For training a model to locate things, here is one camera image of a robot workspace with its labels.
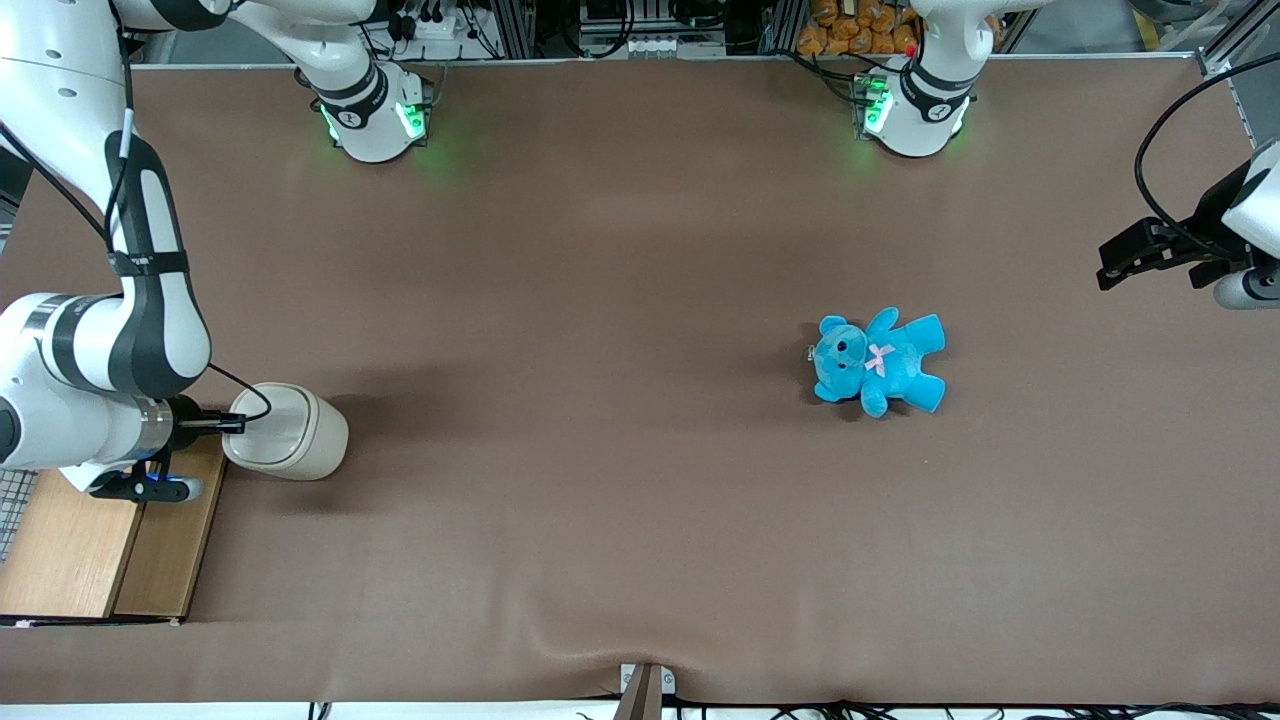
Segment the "black grey left gripper body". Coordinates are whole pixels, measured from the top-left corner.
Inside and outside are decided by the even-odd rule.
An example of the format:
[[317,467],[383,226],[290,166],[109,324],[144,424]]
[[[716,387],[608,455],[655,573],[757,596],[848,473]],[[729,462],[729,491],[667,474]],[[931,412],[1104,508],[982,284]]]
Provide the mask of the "black grey left gripper body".
[[1206,228],[1172,222],[1171,231],[1202,256],[1225,266],[1212,295],[1228,310],[1276,310],[1277,223],[1226,214]]

